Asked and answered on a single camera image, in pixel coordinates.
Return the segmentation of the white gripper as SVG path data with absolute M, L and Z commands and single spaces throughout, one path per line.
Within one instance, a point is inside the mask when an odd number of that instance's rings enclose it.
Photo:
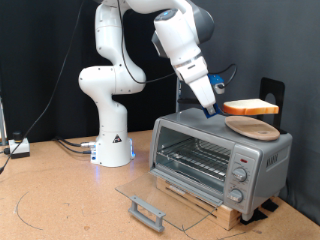
M 197 97 L 201 106 L 205 108 L 209 114 L 216 113 L 214 104 L 216 103 L 216 98 L 211 87 L 209 78 L 203 76 L 189 84 L 193 93 Z

